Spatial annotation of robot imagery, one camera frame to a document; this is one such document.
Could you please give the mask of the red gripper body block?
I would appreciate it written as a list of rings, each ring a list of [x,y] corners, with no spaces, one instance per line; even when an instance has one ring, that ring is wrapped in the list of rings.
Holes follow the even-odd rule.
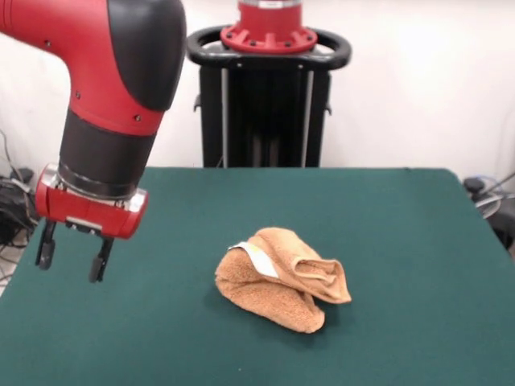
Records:
[[[42,176],[37,184],[35,203],[40,216],[57,223],[74,223],[99,231],[103,236],[129,239],[136,233],[149,201],[138,189],[133,197],[117,205],[60,190]]]

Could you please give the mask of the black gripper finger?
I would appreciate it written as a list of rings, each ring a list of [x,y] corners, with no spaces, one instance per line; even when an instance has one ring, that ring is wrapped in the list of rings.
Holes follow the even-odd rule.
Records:
[[[35,260],[35,265],[42,270],[48,270],[52,266],[52,260],[56,246],[55,240],[53,238],[55,228],[55,221],[46,220]]]
[[[91,269],[89,271],[89,281],[91,283],[103,281],[105,268],[109,260],[113,242],[113,238],[105,237],[102,239],[101,249],[93,258]]]

